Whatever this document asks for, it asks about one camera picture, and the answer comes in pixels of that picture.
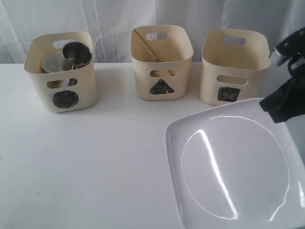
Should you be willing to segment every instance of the stainless steel cup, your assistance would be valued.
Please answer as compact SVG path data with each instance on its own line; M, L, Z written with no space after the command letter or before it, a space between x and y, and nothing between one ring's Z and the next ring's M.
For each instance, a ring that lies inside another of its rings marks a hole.
M69 42L62 48L62 69L70 71L82 68L90 64L92 60L92 51L81 42ZM68 80L68 86L74 85L72 79Z

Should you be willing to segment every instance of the white curtain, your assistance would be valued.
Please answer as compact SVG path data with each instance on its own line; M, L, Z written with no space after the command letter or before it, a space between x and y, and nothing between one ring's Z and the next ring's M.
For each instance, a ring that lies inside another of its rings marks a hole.
M24 62L31 41L63 31L92 36L96 62L130 62L132 29L185 28L201 60L206 33L227 27L258 31L273 48L305 26L304 0L0 0L0 63Z

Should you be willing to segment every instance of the storage bin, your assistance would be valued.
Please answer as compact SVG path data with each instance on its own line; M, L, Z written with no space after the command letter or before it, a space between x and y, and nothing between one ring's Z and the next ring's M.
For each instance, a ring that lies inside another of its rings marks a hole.
M75 40L82 42L93 50L91 36L86 32L54 33L33 40L28 50L24 69L29 74L45 108L53 113L83 109L93 105L97 99L97 88L92 61L77 70L57 73L45 73L41 60L48 54L61 52L55 48L56 41ZM59 82L76 79L74 86L60 87Z
M265 36L236 29L213 29L203 45L200 97L223 105L256 97L271 65Z
M154 33L157 39L149 39ZM142 99L177 99L185 94L193 48L183 28L138 27L132 31L131 54L136 90Z

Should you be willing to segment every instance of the white table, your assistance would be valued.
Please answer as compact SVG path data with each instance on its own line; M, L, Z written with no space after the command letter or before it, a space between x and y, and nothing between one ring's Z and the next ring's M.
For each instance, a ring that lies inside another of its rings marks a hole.
M23 64L0 65L1 229L182 229L164 149L173 120L208 108L201 63L186 95L145 101L130 63L95 64L97 103L52 114Z

